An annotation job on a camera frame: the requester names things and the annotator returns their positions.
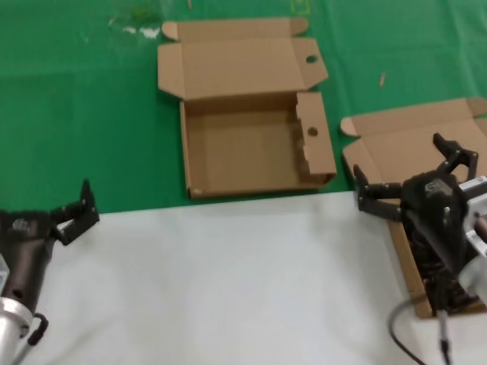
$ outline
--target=black cable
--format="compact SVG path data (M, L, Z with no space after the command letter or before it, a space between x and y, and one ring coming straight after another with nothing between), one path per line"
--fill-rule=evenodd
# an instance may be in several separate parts
M32 332L32 335L30 335L29 339L27 340L27 343L30 346L35 346L36 344L38 344L39 341L44 336L44 333L46 332L47 327L49 327L49 321L47 320L47 318L43 314L36 313L34 315L34 318L39 319L40 323L39 323L39 326L37 327L37 329L34 332Z
M399 304L396 308L393 309L393 311L389 315L389 319L387 320L387 328L389 329L389 335L393 339L394 343L397 345L398 348L403 350L406 355L411 357L416 363L419 365L426 365L425 362L423 362L419 357L414 355L404 344L397 338L396 333L394 332L394 323L396 322L397 317L401 312L405 309L407 309L410 306L414 306L418 303L421 303L422 301L428 299L428 296L426 294L421 295L420 297L416 298L411 298L408 300L405 300L401 304Z

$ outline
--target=cardboard box lid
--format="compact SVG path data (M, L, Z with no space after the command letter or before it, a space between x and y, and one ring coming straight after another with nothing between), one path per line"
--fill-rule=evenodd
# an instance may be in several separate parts
M184 100L304 91L328 77L301 18L164 23L158 84Z
M344 118L341 130L361 137L343 150L347 164L358 164L371 183L402 183L436 169L444 157L433 145L433 134L479 153L477 173L487 174L487 100L463 98L390 109ZM459 180L466 169L459 167Z

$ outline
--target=small debris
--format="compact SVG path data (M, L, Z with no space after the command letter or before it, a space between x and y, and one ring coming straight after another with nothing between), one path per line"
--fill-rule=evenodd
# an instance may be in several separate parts
M125 28L123 28L123 31L131 33L131 34L137 33L137 30L134 27L125 27Z
M384 82L386 82L386 74L382 74L379 80L379 86L384 87Z
M144 34L145 38L150 38L152 40L156 39L161 32L159 27L157 28L140 28L138 30L140 33Z

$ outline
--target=white table surface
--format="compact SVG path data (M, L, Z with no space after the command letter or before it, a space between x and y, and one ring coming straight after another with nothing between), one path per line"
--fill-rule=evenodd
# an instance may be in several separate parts
M386 328L405 298L386 224L352 193L105 214L56 246L24 364L411 364ZM398 323L442 363L436 321ZM449 325L454 363L485 363L487 315Z

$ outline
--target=cardboard box flap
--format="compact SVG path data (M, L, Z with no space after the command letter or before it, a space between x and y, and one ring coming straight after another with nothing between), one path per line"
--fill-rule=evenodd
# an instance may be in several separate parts
M346 135L364 137L449 121L468 120L484 113L487 113L486 99L463 98L347 117L342 120L341 130Z
M181 42L209 40L245 40L252 38L292 37L308 28L304 17L240 19L232 21L166 21L162 33Z
M298 93L296 114L304 139L304 158L311 175L336 172L321 93Z
M343 157L351 171L354 165L359 165L371 184L393 183L392 181L383 181L379 169L375 166L374 160L368 153L367 146L365 146L362 140L355 141L345 147L343 149Z
M475 124L477 124L484 135L487 135L487 118L476 118Z
M159 46L159 88L184 100L304 91L328 76L316 40L264 38Z
M184 99L183 47L168 44L158 48L158 85L163 91Z

